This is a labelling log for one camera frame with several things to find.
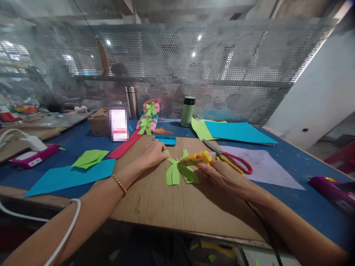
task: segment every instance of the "green paper bow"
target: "green paper bow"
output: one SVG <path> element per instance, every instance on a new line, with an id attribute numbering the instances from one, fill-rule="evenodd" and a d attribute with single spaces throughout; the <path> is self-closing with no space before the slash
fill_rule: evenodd
<path id="1" fill-rule="evenodd" d="M 146 114 L 146 116 L 151 116 L 152 114 L 153 114 L 153 115 L 156 115 L 156 114 L 157 114 L 157 112 L 156 112 L 156 110 L 155 110 L 155 102 L 152 102 L 151 105 L 147 103 L 147 104 L 145 105 L 145 109 L 147 109 L 147 114 Z"/>
<path id="2" fill-rule="evenodd" d="M 143 135 L 144 131 L 147 133 L 147 136 L 151 136 L 152 132 L 151 132 L 151 123 L 153 122 L 153 119 L 149 118 L 143 118 L 141 119 L 141 123 L 139 125 L 139 127 L 141 128 L 141 130 L 138 132 L 138 135 Z"/>
<path id="3" fill-rule="evenodd" d="M 183 157 L 185 158 L 188 156 L 187 150 L 183 150 Z M 184 166 L 182 164 L 178 164 L 179 160 L 176 159 L 176 161 L 173 158 L 168 158 L 168 161 L 172 163 L 172 165 L 169 167 L 165 174 L 166 178 L 166 184 L 167 185 L 180 185 L 180 174 L 184 177 L 185 182 L 187 184 L 199 184 L 199 178 L 197 177 L 197 174 L 188 166 Z"/>

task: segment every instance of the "workbench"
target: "workbench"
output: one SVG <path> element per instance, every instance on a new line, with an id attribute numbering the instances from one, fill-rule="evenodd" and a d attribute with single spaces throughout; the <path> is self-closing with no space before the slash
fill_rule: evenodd
<path id="1" fill-rule="evenodd" d="M 135 128 L 137 121 L 129 121 L 129 124 L 132 128 Z M 348 234 L 347 230 L 351 225 L 351 220 L 308 185 L 307 181 L 309 178 L 318 175 L 332 177 L 341 182 L 349 182 L 352 179 L 272 133 L 259 127 L 256 128 L 275 139 L 278 144 L 274 147 L 235 141 L 218 141 L 218 144 L 250 150 L 268 151 L 273 159 L 288 171 L 306 190 L 296 190 L 266 183 L 257 184 L 284 202 L 326 237 L 342 248 L 348 249 L 347 244 L 349 243 L 350 234 Z M 197 137 L 190 128 L 180 127 L 178 121 L 159 121 L 157 129 L 169 131 L 171 132 L 171 136 Z M 78 198 L 84 195 L 94 183 L 56 191 L 51 195 L 40 195 L 29 198 L 22 197 L 48 169 L 70 166 L 86 150 L 100 149 L 113 151 L 123 143 L 112 142 L 109 136 L 94 137 L 87 121 L 81 122 L 63 132 L 61 136 L 47 142 L 59 144 L 66 151 L 60 151 L 31 170 L 21 170 L 10 162 L 2 164 L 0 166 L 0 197 L 34 202 L 47 207 L 63 208 L 69 203 L 70 198 Z M 260 243 L 242 239 L 240 243 L 260 246 Z"/>

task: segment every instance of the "blue table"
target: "blue table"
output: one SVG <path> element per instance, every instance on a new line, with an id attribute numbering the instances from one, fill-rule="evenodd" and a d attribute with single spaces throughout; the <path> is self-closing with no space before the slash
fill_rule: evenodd
<path id="1" fill-rule="evenodd" d="M 129 124 L 132 128 L 135 128 L 137 121 L 130 121 Z M 157 128 L 171 131 L 172 136 L 196 137 L 195 133 L 189 128 L 180 127 L 179 122 L 159 122 Z M 307 181 L 310 177 L 317 175 L 333 177 L 342 182 L 348 182 L 351 181 L 351 179 L 264 129 L 258 128 L 258 130 L 272 137 L 278 141 L 279 144 L 275 147 L 232 141 L 218 141 L 218 144 L 251 150 L 267 150 L 306 190 L 302 191 L 278 187 L 266 183 L 258 183 L 258 185 L 279 198 L 329 239 L 344 249 L 348 249 L 347 243 L 350 238 L 348 228 L 351 221 L 331 205 L 322 195 L 309 186 Z M 70 166 L 86 150 L 100 149 L 113 151 L 122 144 L 122 142 L 112 142 L 108 136 L 94 137 L 87 121 L 76 125 L 63 132 L 61 136 L 51 139 L 48 142 L 60 144 L 66 151 L 60 151 L 32 170 L 20 171 L 9 162 L 3 164 L 0 167 L 0 185 L 29 190 L 48 169 Z M 56 191 L 52 193 L 52 195 L 77 198 L 85 194 L 92 185 L 93 183 Z"/>

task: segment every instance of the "red scissors handle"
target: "red scissors handle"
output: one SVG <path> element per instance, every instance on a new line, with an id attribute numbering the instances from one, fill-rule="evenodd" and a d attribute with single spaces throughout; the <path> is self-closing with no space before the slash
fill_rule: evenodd
<path id="1" fill-rule="evenodd" d="M 243 173 L 245 174 L 252 174 L 253 173 L 253 168 L 251 167 L 250 164 L 247 163 L 246 160 L 244 160 L 243 158 L 240 158 L 234 154 L 231 153 L 227 153 L 227 152 L 223 152 L 222 153 L 224 156 L 226 156 L 228 158 L 228 160 L 230 160 L 233 164 L 236 165 L 236 167 L 238 167 L 240 170 L 242 170 Z M 235 160 L 241 161 L 247 168 L 248 170 L 245 170 L 244 167 L 242 167 L 239 163 L 237 163 Z"/>

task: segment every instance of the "scissor blade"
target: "scissor blade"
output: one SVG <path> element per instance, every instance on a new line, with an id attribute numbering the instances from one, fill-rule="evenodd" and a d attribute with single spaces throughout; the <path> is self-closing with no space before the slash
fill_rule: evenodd
<path id="1" fill-rule="evenodd" d="M 207 147 L 209 147 L 211 150 L 213 150 L 214 152 L 219 153 L 219 152 L 218 152 L 219 150 L 218 150 L 215 146 L 213 146 L 211 143 L 209 143 L 207 140 L 203 139 L 202 142 L 203 142 Z"/>

